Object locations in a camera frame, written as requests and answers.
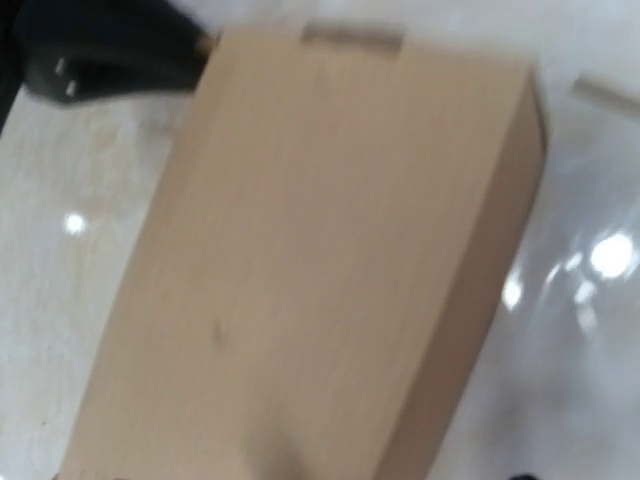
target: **black object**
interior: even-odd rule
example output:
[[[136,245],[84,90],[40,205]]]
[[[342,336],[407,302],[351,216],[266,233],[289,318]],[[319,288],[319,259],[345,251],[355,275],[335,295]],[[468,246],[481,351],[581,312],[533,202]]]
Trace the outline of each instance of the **black object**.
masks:
[[[22,83],[62,104],[193,90],[202,38],[165,0],[0,0],[0,130]]]

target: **cardboard box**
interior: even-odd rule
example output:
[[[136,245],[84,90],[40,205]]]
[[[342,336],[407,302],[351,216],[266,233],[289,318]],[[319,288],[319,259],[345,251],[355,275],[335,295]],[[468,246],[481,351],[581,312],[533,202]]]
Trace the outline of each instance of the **cardboard box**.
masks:
[[[60,480],[422,480],[544,162],[526,63],[225,33]]]

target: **brown box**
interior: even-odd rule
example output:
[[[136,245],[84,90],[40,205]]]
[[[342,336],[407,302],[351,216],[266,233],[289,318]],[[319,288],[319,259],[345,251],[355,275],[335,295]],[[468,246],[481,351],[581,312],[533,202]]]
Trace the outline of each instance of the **brown box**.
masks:
[[[544,163],[526,63],[225,33],[60,480],[422,480]]]

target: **cardboard piece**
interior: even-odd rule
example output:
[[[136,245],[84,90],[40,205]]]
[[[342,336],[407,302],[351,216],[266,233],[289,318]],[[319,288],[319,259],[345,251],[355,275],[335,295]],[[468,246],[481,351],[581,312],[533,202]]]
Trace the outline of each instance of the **cardboard piece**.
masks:
[[[536,92],[338,40],[220,39],[60,480],[424,478],[543,167]]]

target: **white surface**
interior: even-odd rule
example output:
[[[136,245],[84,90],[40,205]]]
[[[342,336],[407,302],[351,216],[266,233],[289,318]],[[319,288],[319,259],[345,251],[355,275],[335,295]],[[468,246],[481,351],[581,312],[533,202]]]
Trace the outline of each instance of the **white surface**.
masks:
[[[535,55],[548,168],[431,480],[640,471],[640,119],[582,103],[583,70],[640,92],[634,0],[183,0],[209,25],[386,19]],[[0,141],[0,476],[55,473],[162,170],[179,99],[58,110],[21,96]]]

